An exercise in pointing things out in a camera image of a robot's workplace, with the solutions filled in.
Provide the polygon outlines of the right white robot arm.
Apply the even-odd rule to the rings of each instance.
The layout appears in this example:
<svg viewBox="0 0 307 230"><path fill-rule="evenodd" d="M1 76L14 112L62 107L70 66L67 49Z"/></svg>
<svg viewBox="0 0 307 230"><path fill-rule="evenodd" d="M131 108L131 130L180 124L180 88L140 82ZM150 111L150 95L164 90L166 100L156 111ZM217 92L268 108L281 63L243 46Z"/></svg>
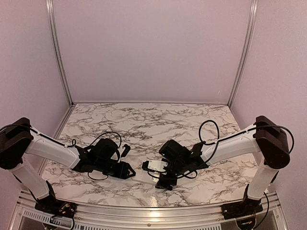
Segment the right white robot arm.
<svg viewBox="0 0 307 230"><path fill-rule="evenodd" d="M256 201L261 200L279 170L289 164L294 147L288 145L288 139L293 137L288 128L276 125L261 115L254 124L237 133L218 137L211 143L201 140L191 150L171 139L159 150L167 166L165 172L160 173L155 187L172 190L179 177L207 169L220 161L259 152L262 154L262 162L246 188L244 199L237 205L238 211L247 215L256 207Z"/></svg>

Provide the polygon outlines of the white remote control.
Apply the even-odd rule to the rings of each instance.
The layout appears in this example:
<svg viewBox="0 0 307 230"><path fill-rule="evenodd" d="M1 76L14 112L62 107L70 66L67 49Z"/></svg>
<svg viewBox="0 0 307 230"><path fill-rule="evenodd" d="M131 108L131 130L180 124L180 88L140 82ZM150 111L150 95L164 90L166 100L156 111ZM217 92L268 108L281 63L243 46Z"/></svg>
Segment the white remote control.
<svg viewBox="0 0 307 230"><path fill-rule="evenodd" d="M158 182L158 179L151 177L147 173L147 171L136 169L135 172L136 172L136 175L132 177L133 181L143 183L143 184L151 184L151 185L155 185Z"/></svg>

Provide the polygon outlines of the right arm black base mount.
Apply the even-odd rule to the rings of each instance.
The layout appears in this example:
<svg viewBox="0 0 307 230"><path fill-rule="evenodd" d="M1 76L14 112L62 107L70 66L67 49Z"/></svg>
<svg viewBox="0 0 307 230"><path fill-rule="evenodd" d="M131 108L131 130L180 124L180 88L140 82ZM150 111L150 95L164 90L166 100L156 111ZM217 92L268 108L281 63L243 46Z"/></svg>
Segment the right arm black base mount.
<svg viewBox="0 0 307 230"><path fill-rule="evenodd" d="M263 211L262 204L259 201L239 201L223 204L221 205L221 209L224 219L240 218Z"/></svg>

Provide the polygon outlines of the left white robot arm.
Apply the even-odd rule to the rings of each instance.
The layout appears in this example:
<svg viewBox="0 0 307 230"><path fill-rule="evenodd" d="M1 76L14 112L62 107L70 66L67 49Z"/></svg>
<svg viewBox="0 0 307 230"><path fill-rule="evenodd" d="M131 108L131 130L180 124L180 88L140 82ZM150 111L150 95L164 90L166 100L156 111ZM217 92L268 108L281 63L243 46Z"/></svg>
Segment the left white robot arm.
<svg viewBox="0 0 307 230"><path fill-rule="evenodd" d="M51 184L38 175L24 155L36 155L79 173L98 171L119 179L134 177L136 172L130 164L121 160L130 147L125 144L123 152L119 147L111 139L102 137L85 148L77 146L75 141L66 145L34 129L29 119L22 117L0 129L0 167L10 171L48 212L57 213L60 201Z"/></svg>

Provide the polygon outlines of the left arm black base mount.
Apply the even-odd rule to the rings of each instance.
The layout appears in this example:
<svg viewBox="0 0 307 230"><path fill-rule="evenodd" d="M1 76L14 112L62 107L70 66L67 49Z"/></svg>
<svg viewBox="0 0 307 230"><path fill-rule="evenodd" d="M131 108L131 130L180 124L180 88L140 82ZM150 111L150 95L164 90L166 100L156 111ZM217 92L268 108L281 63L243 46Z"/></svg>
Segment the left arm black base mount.
<svg viewBox="0 0 307 230"><path fill-rule="evenodd" d="M38 201L35 204L35 209L52 214L53 216L61 216L66 218L73 218L76 211L76 203L63 200L54 201Z"/></svg>

